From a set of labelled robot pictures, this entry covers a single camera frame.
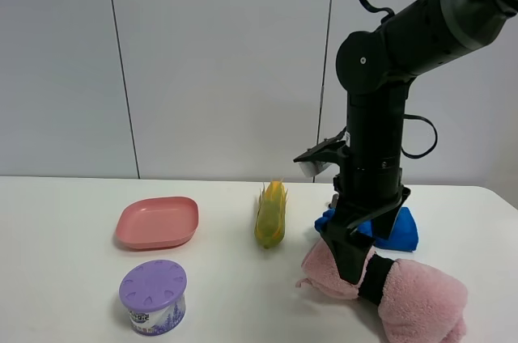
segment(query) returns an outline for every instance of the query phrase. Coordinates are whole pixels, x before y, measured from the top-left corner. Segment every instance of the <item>purple lid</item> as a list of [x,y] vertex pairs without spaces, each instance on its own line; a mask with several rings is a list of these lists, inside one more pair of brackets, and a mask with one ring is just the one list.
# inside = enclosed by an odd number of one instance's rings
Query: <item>purple lid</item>
[[131,311],[150,313],[174,303],[187,286],[181,266],[171,260],[150,260],[122,280],[119,297]]

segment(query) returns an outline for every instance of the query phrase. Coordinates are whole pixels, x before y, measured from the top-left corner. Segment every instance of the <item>white wall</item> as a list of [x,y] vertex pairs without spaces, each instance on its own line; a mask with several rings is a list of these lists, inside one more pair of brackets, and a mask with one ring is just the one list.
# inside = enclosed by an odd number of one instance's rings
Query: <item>white wall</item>
[[[398,11],[412,2],[370,1]],[[335,135],[346,123],[346,92],[334,69],[338,47],[351,32],[375,29],[383,15],[368,13],[358,0],[333,0],[322,138]],[[511,20],[492,46],[415,81],[406,111],[434,122],[439,145],[424,159],[403,159],[407,183],[488,185],[497,192],[506,186],[518,191],[517,45],[518,22]],[[433,133],[422,122],[406,122],[403,142],[407,151],[419,153],[432,144]],[[330,180],[336,171],[335,167],[328,169],[319,181]]]
[[143,178],[303,178],[329,0],[114,0]]
[[0,0],[0,174],[136,177],[110,0]]
[[[400,10],[412,0],[372,0]],[[329,0],[115,0],[145,178],[304,180],[316,140]],[[110,0],[0,0],[0,174],[136,177]],[[333,0],[321,137],[346,118],[334,58],[381,15]],[[439,145],[406,182],[478,184],[518,205],[518,22],[422,76],[407,112]],[[418,122],[405,148],[431,143]],[[329,181],[327,171],[319,181]]]

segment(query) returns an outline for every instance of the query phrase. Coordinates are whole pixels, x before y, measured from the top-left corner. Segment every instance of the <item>label on container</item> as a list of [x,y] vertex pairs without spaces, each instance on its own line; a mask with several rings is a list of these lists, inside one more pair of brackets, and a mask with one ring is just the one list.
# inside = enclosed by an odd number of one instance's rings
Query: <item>label on container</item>
[[185,315],[185,297],[169,307],[150,313],[128,310],[132,328],[143,335],[161,335],[175,328]]

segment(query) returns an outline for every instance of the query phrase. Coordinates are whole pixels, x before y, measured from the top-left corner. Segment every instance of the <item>pink fluffy cloth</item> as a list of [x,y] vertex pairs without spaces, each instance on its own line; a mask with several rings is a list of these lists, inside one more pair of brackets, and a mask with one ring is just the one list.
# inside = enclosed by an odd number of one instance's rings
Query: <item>pink fluffy cloth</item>
[[[297,282],[314,286],[336,299],[357,299],[371,250],[358,285],[343,281],[327,244],[321,239],[306,255],[302,269],[308,276]],[[395,260],[378,306],[390,343],[457,343],[466,334],[462,312],[468,298],[465,286],[453,277],[413,260]]]

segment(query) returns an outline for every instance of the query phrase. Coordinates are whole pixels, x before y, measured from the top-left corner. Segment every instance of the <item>white table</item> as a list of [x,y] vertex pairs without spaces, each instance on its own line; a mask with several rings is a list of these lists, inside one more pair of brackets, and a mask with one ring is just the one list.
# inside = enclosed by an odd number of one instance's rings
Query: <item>white table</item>
[[[0,341],[345,343],[385,341],[376,309],[296,289],[318,239],[312,223],[333,193],[288,184],[287,233],[262,251],[253,237],[259,183],[0,178]],[[148,197],[199,205],[193,239],[177,249],[130,252],[113,241],[121,211]],[[414,258],[469,288],[465,342],[516,342],[518,212],[476,187],[416,186],[407,204],[418,224]],[[172,332],[140,337],[118,302],[121,279],[158,258],[185,267],[187,313]]]

